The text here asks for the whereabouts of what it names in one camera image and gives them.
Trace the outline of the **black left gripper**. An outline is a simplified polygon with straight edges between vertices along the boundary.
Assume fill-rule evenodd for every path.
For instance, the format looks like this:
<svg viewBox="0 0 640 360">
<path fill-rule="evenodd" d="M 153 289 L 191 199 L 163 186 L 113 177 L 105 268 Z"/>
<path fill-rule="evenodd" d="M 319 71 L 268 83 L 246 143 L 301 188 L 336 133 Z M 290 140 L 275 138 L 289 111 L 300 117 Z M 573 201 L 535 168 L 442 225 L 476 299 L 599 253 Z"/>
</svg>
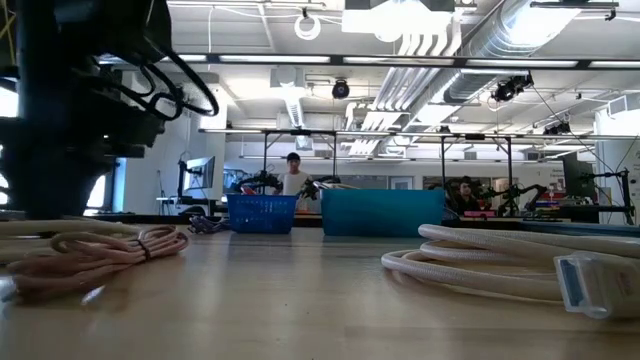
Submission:
<svg viewBox="0 0 640 360">
<path fill-rule="evenodd" d="M 156 109 L 130 105 L 122 94 L 96 89 L 80 92 L 72 102 L 71 122 L 60 131 L 37 130 L 17 116 L 0 116 L 0 172 L 7 170 L 10 145 L 29 148 L 46 140 L 71 152 L 102 153 L 106 157 L 144 156 L 165 131 Z M 22 172 L 22 210 L 29 219 L 81 216 L 105 169 L 27 169 Z"/>
</svg>

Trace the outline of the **background computer monitor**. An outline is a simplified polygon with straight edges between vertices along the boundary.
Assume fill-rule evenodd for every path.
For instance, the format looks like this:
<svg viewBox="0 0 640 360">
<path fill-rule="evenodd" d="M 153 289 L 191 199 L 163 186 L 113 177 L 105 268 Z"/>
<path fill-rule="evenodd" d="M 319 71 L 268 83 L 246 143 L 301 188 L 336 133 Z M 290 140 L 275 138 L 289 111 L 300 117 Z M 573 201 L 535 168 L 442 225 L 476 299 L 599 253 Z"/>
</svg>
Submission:
<svg viewBox="0 0 640 360">
<path fill-rule="evenodd" d="M 214 157 L 179 160 L 177 195 L 198 199 L 212 199 L 214 185 Z"/>
</svg>

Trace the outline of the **small blue plastic bin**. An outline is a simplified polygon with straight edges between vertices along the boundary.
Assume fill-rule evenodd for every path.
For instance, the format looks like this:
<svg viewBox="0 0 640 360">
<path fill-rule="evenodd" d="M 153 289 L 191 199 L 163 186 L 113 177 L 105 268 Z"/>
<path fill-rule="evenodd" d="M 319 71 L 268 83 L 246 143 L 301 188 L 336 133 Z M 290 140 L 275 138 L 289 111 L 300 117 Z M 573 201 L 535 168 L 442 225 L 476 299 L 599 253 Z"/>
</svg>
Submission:
<svg viewBox="0 0 640 360">
<path fill-rule="evenodd" d="M 236 233 L 288 234 L 297 200 L 296 196 L 229 194 L 230 228 Z"/>
</svg>

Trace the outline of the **person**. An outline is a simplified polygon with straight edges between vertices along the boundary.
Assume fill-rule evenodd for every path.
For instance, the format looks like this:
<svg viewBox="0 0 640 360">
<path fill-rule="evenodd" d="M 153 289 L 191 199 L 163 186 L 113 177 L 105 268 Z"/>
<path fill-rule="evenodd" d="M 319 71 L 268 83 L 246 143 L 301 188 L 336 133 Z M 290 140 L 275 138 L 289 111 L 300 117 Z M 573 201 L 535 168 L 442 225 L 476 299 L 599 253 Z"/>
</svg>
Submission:
<svg viewBox="0 0 640 360">
<path fill-rule="evenodd" d="M 458 215 L 463 216 L 466 212 L 480 211 L 481 207 L 472 193 L 471 178 L 464 176 L 459 183 L 459 190 L 454 195 L 455 211 Z"/>
<path fill-rule="evenodd" d="M 310 175 L 300 169 L 301 158 L 291 152 L 286 157 L 287 171 L 280 174 L 278 180 L 281 188 L 278 190 L 280 195 L 294 196 L 297 195 L 305 186 L 305 183 L 311 179 Z"/>
</svg>

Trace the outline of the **large teal plastic bin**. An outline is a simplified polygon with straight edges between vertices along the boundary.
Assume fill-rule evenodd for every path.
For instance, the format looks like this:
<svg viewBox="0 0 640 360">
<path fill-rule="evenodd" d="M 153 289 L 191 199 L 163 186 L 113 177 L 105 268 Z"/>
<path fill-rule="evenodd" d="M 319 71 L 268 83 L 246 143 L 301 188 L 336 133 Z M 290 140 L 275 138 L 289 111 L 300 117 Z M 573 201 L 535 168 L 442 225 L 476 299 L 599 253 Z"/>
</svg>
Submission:
<svg viewBox="0 0 640 360">
<path fill-rule="evenodd" d="M 327 189 L 321 211 L 328 236 L 419 237 L 421 225 L 440 225 L 443 190 Z"/>
</svg>

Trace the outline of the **white overhead fixture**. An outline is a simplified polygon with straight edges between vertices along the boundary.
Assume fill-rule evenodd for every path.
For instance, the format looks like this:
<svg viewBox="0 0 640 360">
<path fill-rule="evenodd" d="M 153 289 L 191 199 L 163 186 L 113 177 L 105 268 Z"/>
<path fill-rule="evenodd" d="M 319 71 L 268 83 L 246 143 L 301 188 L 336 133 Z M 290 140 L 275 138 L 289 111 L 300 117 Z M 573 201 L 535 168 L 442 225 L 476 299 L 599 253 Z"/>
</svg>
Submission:
<svg viewBox="0 0 640 360">
<path fill-rule="evenodd" d="M 401 56 L 441 55 L 460 35 L 456 0 L 345 0 L 341 31 L 401 41 Z"/>
</svg>

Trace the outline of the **black background monitor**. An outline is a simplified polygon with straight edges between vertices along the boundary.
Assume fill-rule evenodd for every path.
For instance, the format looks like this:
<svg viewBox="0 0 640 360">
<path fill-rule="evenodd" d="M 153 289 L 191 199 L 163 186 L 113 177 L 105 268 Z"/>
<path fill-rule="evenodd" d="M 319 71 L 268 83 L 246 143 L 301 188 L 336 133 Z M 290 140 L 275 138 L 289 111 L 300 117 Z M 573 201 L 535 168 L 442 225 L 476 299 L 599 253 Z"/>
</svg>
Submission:
<svg viewBox="0 0 640 360">
<path fill-rule="evenodd" d="M 590 163 L 579 161 L 576 153 L 561 157 L 563 163 L 565 193 L 573 199 L 597 201 L 593 167 Z"/>
</svg>

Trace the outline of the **black background stand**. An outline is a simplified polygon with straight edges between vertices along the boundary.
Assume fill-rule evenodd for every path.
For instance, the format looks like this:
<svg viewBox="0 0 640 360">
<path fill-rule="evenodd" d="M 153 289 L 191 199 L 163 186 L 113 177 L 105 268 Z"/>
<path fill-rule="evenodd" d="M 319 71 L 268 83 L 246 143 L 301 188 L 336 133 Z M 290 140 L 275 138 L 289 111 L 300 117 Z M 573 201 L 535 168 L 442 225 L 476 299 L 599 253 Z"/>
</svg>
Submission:
<svg viewBox="0 0 640 360">
<path fill-rule="evenodd" d="M 624 168 L 623 170 L 617 172 L 605 172 L 599 174 L 583 173 L 580 176 L 580 178 L 583 180 L 611 177 L 620 180 L 619 188 L 622 194 L 623 205 L 619 205 L 619 208 L 623 210 L 626 223 L 628 225 L 634 225 L 633 217 L 635 216 L 635 207 L 631 204 L 631 195 L 629 190 L 629 170 L 627 168 Z"/>
</svg>

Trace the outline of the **black table frame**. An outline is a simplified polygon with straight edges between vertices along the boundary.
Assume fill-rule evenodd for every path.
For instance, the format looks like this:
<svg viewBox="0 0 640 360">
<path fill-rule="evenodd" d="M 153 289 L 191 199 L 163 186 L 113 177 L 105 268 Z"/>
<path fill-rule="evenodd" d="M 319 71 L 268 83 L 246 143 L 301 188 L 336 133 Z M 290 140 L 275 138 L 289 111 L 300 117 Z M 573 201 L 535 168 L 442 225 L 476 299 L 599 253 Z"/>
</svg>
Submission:
<svg viewBox="0 0 640 360">
<path fill-rule="evenodd" d="M 109 222 L 121 222 L 126 224 L 172 224 L 188 225 L 188 216 L 181 215 L 137 215 L 137 214 L 98 214 L 90 216 L 90 219 Z M 294 227 L 317 227 L 323 226 L 322 217 L 319 215 L 300 215 L 293 221 Z"/>
</svg>

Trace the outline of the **black background workstation frame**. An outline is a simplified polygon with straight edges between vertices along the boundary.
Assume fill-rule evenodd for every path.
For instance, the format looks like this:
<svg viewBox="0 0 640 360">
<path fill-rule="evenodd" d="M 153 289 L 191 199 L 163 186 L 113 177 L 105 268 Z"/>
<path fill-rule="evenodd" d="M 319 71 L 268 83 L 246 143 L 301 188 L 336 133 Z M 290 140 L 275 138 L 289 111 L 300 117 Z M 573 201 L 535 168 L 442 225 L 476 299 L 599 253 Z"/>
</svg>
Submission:
<svg viewBox="0 0 640 360">
<path fill-rule="evenodd" d="M 441 145 L 441 174 L 442 178 L 446 177 L 445 170 L 445 150 L 444 143 L 447 138 L 452 139 L 461 139 L 466 141 L 485 141 L 485 140 L 496 140 L 496 145 L 499 146 L 500 143 L 498 139 L 504 139 L 507 147 L 503 150 L 503 152 L 507 155 L 507 165 L 508 165 L 508 184 L 512 186 L 514 184 L 513 181 L 513 158 L 512 158 L 512 136 L 511 135 L 500 135 L 500 134 L 483 134 L 483 133 L 442 133 L 442 132 L 394 132 L 394 131 L 336 131 L 336 130 L 312 130 L 312 129 L 263 129 L 259 131 L 260 134 L 264 135 L 264 155 L 263 155 L 263 163 L 266 163 L 266 155 L 268 148 L 268 137 L 271 134 L 286 134 L 291 136 L 313 136 L 313 135 L 328 135 L 334 138 L 333 145 L 337 144 L 337 139 L 341 136 L 354 136 L 354 137 L 393 137 L 393 136 L 405 136 L 405 137 L 416 137 L 416 138 L 425 138 L 425 137 L 434 137 L 440 140 Z"/>
</svg>

